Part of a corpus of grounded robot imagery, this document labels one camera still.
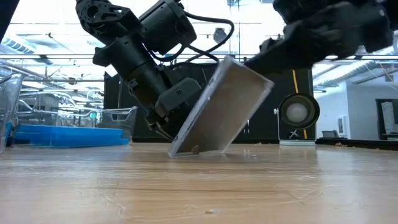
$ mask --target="yellow stripe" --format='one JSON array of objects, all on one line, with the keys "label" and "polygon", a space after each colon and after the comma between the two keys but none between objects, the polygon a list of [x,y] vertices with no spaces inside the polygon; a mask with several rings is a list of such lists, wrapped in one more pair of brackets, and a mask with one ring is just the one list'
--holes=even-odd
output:
[{"label": "yellow stripe", "polygon": [[[294,88],[296,89],[296,93],[299,93],[299,88],[297,86],[297,79],[296,79],[296,71],[293,70],[293,81],[294,81]],[[307,139],[307,130],[304,129],[304,139]]]},{"label": "yellow stripe", "polygon": [[297,87],[296,71],[295,70],[293,70],[293,80],[294,80],[294,87],[296,89],[296,93],[299,93],[299,88]]}]

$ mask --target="white wall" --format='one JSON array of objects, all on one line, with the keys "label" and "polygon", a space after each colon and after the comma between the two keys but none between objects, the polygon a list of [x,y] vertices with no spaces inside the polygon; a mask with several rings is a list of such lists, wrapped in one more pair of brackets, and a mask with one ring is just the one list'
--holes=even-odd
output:
[{"label": "white wall", "polygon": [[349,111],[346,83],[339,87],[327,88],[326,93],[316,93],[320,106],[320,116],[317,122],[317,138],[321,138],[322,131],[338,130],[338,118],[346,116],[346,138],[350,138]]},{"label": "white wall", "polygon": [[378,140],[376,99],[398,99],[398,90],[387,85],[348,85],[347,94],[351,138]]}]

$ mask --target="wooden surface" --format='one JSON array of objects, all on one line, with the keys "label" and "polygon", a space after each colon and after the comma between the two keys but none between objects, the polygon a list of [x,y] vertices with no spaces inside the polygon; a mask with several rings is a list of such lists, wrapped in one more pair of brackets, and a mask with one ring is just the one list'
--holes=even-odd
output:
[{"label": "wooden surface", "polygon": [[0,223],[397,223],[398,152],[168,144],[0,155]]}]

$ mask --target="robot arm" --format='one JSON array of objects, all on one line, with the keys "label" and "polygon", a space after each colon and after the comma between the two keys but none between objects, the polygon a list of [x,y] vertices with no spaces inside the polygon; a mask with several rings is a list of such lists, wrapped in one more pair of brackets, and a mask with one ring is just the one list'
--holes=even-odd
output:
[{"label": "robot arm", "polygon": [[[360,45],[368,52],[388,47],[392,29],[398,28],[394,14],[398,3],[378,2],[275,0],[274,9],[287,24],[284,38],[266,40],[260,53],[244,64],[266,75],[311,68],[329,55],[345,58]],[[197,38],[180,0],[160,0],[140,18],[108,0],[77,0],[76,12],[84,30],[106,45],[96,48],[93,63],[112,65],[146,112],[149,127],[173,140],[192,109],[187,100],[201,91],[198,82],[186,75],[172,82],[168,71],[173,68],[159,66],[153,59],[154,52],[165,55],[178,44],[180,53]]]}]

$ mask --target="round speaker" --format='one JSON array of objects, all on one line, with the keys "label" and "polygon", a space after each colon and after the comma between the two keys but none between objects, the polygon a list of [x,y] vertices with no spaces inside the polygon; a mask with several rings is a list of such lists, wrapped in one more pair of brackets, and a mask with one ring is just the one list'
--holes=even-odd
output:
[{"label": "round speaker", "polygon": [[68,82],[69,85],[76,85],[77,84],[77,82],[74,82],[76,80],[76,78],[70,77],[70,78],[68,78],[68,80],[69,80],[69,82]]},{"label": "round speaker", "polygon": [[216,28],[213,35],[213,40],[219,44],[226,38],[226,32],[224,28]]},{"label": "round speaker", "polygon": [[306,129],[319,118],[319,104],[314,97],[295,93],[286,97],[279,106],[281,120],[295,129]]}]

